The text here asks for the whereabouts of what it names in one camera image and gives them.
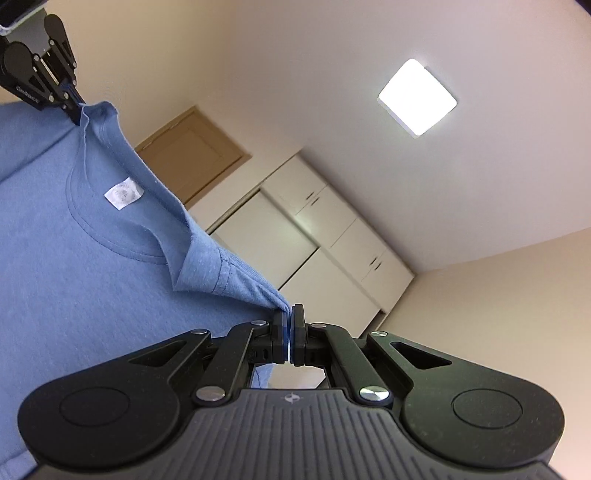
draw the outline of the white wardrobe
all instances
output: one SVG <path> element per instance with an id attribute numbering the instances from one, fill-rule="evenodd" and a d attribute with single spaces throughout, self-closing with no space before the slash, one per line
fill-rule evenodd
<path id="1" fill-rule="evenodd" d="M 306 322 L 359 336 L 389 313 L 413 274 L 299 156 L 287 161 L 212 237 L 261 272 Z M 313 388 L 315 368 L 275 367 L 273 388 Z"/>

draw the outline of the clothing label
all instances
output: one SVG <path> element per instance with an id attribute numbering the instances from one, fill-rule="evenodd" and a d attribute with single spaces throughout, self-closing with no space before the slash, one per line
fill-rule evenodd
<path id="1" fill-rule="evenodd" d="M 127 177 L 124 181 L 105 193 L 105 198 L 110 201 L 113 207 L 121 210 L 123 207 L 127 207 L 130 203 L 141 198 L 143 194 L 144 189 L 130 177 Z"/>

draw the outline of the cabinet door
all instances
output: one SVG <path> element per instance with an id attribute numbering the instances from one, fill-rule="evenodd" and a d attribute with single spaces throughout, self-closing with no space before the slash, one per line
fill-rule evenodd
<path id="1" fill-rule="evenodd" d="M 257 193 L 221 224 L 212 237 L 261 273 L 275 288 L 316 250 L 263 193 Z"/>
<path id="2" fill-rule="evenodd" d="M 330 248 L 336 261 L 361 282 L 386 251 L 382 242 L 363 220 L 357 218 Z"/>
<path id="3" fill-rule="evenodd" d="M 295 221 L 321 247 L 330 248 L 355 221 L 355 212 L 327 186 L 295 216 Z"/>
<path id="4" fill-rule="evenodd" d="M 390 250 L 386 250 L 361 282 L 369 295 L 388 313 L 414 275 Z"/>
<path id="5" fill-rule="evenodd" d="M 266 179 L 261 188 L 288 213 L 296 215 L 325 185 L 326 182 L 296 155 Z"/>
<path id="6" fill-rule="evenodd" d="M 289 303 L 304 305 L 307 323 L 332 323 L 358 337 L 378 307 L 322 251 L 314 255 L 281 287 Z"/>

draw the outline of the ceiling light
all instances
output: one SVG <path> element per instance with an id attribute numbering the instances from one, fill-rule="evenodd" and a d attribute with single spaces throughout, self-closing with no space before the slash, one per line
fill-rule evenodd
<path id="1" fill-rule="evenodd" d="M 415 59 L 394 74 L 378 102 L 414 138 L 418 138 L 451 112 L 457 101 Z"/>

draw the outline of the blue t-shirt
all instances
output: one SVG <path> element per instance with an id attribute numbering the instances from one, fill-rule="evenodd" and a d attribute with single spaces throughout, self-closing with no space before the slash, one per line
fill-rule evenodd
<path id="1" fill-rule="evenodd" d="M 117 210 L 104 194 L 128 177 L 144 194 Z M 275 308 L 290 311 L 150 172 L 112 105 L 86 106 L 80 127 L 55 109 L 0 106 L 0 479 L 34 465 L 17 412 L 35 388 Z"/>

